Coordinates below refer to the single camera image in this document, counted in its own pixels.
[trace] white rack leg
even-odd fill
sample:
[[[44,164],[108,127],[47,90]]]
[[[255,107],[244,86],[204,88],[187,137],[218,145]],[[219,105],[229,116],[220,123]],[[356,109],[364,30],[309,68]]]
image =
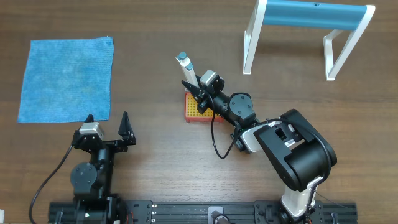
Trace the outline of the white rack leg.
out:
[[[267,0],[257,0],[248,28],[244,31],[243,75],[250,75],[254,54],[256,53],[262,22],[266,13]]]
[[[372,19],[374,14],[375,7],[374,6],[366,6],[366,12],[363,16],[361,22],[359,22],[358,27],[355,31],[352,31],[348,37],[346,44],[343,47],[340,55],[338,56],[336,63],[333,63],[333,48],[331,41],[339,35],[342,30],[333,30],[329,35],[323,38],[323,45],[325,48],[325,74],[326,80],[333,81],[337,73],[340,71],[347,57],[353,50],[357,41],[365,31],[365,28],[368,26],[369,21]]]

